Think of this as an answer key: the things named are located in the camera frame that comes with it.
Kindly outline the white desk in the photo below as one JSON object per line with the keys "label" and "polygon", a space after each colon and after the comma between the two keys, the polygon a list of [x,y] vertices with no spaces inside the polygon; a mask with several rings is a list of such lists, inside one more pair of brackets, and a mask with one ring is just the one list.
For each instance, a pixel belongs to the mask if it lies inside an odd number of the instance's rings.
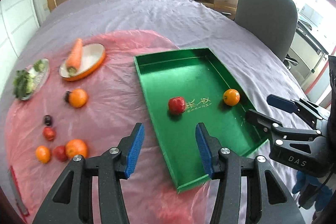
{"label": "white desk", "polygon": [[298,64],[290,71],[306,91],[322,72],[327,55],[334,49],[333,42],[311,20],[298,14],[298,22],[288,55]]}

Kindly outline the green leafy bok choy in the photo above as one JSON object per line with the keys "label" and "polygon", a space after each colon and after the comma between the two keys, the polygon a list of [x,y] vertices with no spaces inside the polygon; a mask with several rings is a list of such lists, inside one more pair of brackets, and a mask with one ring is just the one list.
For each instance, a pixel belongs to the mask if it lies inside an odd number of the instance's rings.
{"label": "green leafy bok choy", "polygon": [[[33,66],[36,71],[42,71],[43,65],[39,64],[40,59]],[[32,84],[32,77],[27,72],[28,69],[16,71],[16,76],[13,82],[13,94],[16,99],[21,100],[26,94],[31,93],[29,84]]]}

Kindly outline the white wardrobe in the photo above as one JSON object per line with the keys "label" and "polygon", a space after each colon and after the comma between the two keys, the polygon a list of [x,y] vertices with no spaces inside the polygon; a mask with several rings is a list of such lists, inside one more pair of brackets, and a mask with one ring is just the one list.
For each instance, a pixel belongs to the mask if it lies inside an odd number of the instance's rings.
{"label": "white wardrobe", "polygon": [[39,28],[33,0],[1,0],[1,89],[17,58]]}

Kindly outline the dark plum near dish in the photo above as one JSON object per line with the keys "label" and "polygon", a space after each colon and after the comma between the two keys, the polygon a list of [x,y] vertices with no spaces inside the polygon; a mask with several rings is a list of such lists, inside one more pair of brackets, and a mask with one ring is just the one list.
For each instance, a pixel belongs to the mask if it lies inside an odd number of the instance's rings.
{"label": "dark plum near dish", "polygon": [[71,92],[70,91],[66,91],[65,96],[64,96],[64,101],[66,103],[70,103],[70,95],[71,95]]}

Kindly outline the white patterned plate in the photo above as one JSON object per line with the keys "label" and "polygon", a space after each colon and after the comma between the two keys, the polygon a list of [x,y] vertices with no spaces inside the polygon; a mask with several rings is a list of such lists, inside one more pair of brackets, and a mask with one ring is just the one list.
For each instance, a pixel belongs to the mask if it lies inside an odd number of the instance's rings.
{"label": "white patterned plate", "polygon": [[21,101],[29,100],[35,93],[37,93],[42,88],[42,86],[46,83],[49,77],[50,74],[49,59],[46,58],[40,59],[39,64],[43,65],[42,71],[36,71],[33,65],[31,65],[27,70],[27,72],[33,79],[32,84],[29,84],[31,93],[26,94],[23,98],[21,98]]}

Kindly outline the orange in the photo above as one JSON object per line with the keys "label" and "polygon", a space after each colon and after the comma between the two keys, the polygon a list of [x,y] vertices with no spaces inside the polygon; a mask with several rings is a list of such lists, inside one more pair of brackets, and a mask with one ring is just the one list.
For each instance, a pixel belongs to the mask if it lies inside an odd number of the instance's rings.
{"label": "orange", "polygon": [[43,164],[47,164],[51,160],[51,151],[48,147],[40,145],[35,150],[36,158]]}
{"label": "orange", "polygon": [[70,105],[74,108],[83,107],[88,101],[88,94],[83,89],[75,89],[71,91]]}
{"label": "orange", "polygon": [[68,159],[72,159],[76,155],[87,158],[89,154],[86,143],[81,139],[72,139],[66,144],[65,148]]}
{"label": "orange", "polygon": [[228,89],[223,94],[223,102],[228,106],[235,106],[240,101],[240,93],[235,89]]}

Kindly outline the orange oval dish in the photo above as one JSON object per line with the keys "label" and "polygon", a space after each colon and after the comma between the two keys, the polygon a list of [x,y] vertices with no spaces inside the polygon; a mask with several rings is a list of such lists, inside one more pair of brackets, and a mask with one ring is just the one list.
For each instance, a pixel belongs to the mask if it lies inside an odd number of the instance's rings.
{"label": "orange oval dish", "polygon": [[74,76],[70,76],[64,61],[59,67],[59,75],[65,81],[78,81],[86,78],[97,70],[106,57],[106,50],[102,44],[92,43],[83,46],[81,65]]}

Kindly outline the orange carrot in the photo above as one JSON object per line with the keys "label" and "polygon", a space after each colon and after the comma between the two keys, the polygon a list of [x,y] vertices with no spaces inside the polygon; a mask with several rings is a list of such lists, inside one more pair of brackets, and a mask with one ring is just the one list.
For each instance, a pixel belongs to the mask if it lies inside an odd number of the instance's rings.
{"label": "orange carrot", "polygon": [[83,55],[83,41],[78,38],[66,60],[66,69],[70,77],[73,77],[80,68]]}

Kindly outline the pink plastic sheet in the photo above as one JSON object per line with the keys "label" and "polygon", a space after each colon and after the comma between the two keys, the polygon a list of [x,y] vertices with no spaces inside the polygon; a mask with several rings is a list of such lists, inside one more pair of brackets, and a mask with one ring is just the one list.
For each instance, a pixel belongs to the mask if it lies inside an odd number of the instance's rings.
{"label": "pink plastic sheet", "polygon": [[[118,145],[141,122],[145,140],[130,179],[122,181],[122,192],[131,223],[203,223],[209,197],[204,185],[178,194],[171,182],[157,143],[133,58],[146,53],[170,51],[175,45],[154,31],[116,31],[86,40],[100,43],[106,57],[101,67],[87,78],[66,82],[59,65],[70,48],[50,50],[50,76],[41,90],[27,102],[15,101],[4,115],[7,161],[13,167],[22,201],[31,223],[50,188],[65,168],[52,158],[40,163],[35,150],[40,145],[54,149],[72,139],[83,140],[91,156]],[[83,89],[88,101],[74,108],[64,101],[66,91]],[[52,116],[53,141],[43,136],[45,115]]]}

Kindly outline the green shallow box tray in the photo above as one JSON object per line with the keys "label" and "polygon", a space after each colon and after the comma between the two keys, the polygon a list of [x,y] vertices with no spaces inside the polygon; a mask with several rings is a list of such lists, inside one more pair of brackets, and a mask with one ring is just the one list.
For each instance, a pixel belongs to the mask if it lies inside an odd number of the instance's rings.
{"label": "green shallow box tray", "polygon": [[[134,63],[177,192],[208,180],[195,139],[197,124],[204,123],[210,135],[240,156],[249,156],[266,141],[245,119],[253,103],[209,48],[138,55]],[[235,106],[223,102],[223,94],[228,89],[240,93],[240,101]],[[186,101],[186,110],[180,115],[169,112],[168,101],[174,97]]]}

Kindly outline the red apple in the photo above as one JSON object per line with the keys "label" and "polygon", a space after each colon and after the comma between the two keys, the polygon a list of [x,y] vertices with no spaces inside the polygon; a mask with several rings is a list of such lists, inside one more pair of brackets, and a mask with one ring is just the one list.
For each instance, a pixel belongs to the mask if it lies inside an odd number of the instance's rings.
{"label": "red apple", "polygon": [[170,98],[168,109],[171,115],[180,115],[186,110],[186,101],[183,97]]}
{"label": "red apple", "polygon": [[68,156],[66,154],[66,147],[64,145],[59,145],[54,148],[52,151],[52,155],[60,162],[65,162],[68,160]]}
{"label": "red apple", "polygon": [[53,141],[56,137],[56,132],[52,127],[45,127],[43,129],[43,136],[47,141]]}

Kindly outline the dark plum left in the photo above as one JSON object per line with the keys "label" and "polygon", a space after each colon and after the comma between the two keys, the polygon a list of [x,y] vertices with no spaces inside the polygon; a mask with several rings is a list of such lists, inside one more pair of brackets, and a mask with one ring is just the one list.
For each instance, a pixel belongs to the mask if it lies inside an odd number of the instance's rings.
{"label": "dark plum left", "polygon": [[47,127],[51,127],[52,124],[53,124],[52,116],[50,116],[50,115],[45,115],[45,116],[43,117],[43,123],[44,123],[45,126],[47,126]]}

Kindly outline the purple bed sheet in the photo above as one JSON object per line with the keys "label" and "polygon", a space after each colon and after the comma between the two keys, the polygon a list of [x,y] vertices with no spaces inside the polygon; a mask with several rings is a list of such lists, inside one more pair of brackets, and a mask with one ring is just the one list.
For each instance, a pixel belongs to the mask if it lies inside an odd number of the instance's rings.
{"label": "purple bed sheet", "polygon": [[[210,48],[258,111],[288,127],[305,127],[297,117],[266,103],[269,94],[294,99],[304,97],[300,85],[285,65],[253,34],[191,0],[69,0],[56,8],[35,32],[10,75],[38,59],[47,58],[50,50],[58,51],[64,46],[70,48],[66,62],[76,39],[82,39],[84,46],[91,37],[116,31],[154,31],[169,39],[175,49]],[[15,101],[13,80],[9,79],[1,98],[1,146],[5,149],[4,115]],[[203,222],[207,223],[218,183],[211,181],[204,185],[209,186]]]}

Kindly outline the smartphone in red case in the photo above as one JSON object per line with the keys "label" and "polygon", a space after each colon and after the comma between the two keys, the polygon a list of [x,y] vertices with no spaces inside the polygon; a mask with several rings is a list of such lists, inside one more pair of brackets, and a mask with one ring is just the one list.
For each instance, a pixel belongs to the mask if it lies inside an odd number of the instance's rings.
{"label": "smartphone in red case", "polygon": [[16,205],[23,219],[26,219],[26,217],[28,217],[30,214],[25,204],[22,201],[22,196],[19,190],[17,178],[15,176],[15,172],[12,166],[9,167],[8,173],[9,173],[9,180],[10,180],[11,188],[14,194]]}

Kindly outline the grey office chair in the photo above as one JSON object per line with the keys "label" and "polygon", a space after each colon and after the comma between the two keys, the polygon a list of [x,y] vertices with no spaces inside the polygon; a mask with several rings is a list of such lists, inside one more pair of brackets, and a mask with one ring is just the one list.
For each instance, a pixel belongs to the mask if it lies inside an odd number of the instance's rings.
{"label": "grey office chair", "polygon": [[298,12],[292,0],[238,0],[234,22],[285,61],[297,27]]}

